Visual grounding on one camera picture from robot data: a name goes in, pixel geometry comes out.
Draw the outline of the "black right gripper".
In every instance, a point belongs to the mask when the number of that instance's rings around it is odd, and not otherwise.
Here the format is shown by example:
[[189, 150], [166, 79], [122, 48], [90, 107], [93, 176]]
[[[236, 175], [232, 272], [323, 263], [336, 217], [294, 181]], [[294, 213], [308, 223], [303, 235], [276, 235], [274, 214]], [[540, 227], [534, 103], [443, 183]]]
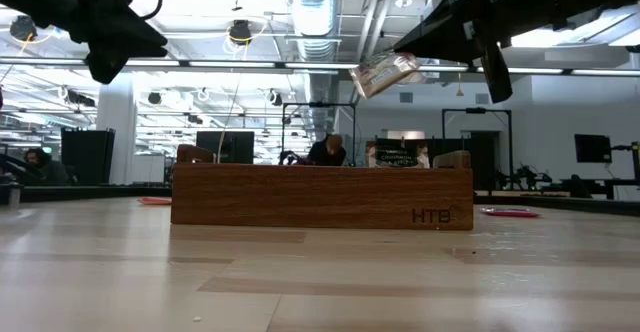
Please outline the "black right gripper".
[[491, 101], [504, 102], [513, 90], [500, 44], [514, 35], [514, 6], [515, 0], [440, 0], [393, 49], [469, 67], [478, 59]]

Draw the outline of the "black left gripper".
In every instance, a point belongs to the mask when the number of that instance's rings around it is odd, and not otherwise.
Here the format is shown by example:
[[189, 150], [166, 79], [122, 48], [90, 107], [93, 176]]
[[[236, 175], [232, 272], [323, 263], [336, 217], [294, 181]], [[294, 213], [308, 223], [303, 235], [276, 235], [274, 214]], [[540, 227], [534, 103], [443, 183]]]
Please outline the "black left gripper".
[[92, 78], [109, 84], [129, 58], [165, 57], [167, 39], [130, 7], [127, 0], [65, 0], [59, 27], [76, 43], [86, 43], [84, 61]]

